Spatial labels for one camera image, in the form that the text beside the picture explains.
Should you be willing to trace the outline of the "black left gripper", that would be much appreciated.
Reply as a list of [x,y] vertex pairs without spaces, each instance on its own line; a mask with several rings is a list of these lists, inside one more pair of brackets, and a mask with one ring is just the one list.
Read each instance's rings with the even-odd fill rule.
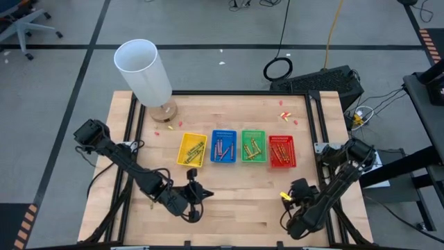
[[197,173],[198,172],[196,168],[191,168],[187,171],[188,184],[185,188],[185,195],[190,209],[188,215],[184,215],[183,219],[189,223],[197,223],[202,218],[204,213],[202,197],[206,199],[214,196],[214,193],[209,190],[203,190],[205,193],[204,196],[198,193],[202,186],[199,182],[196,182],[195,180],[195,178],[197,177]]

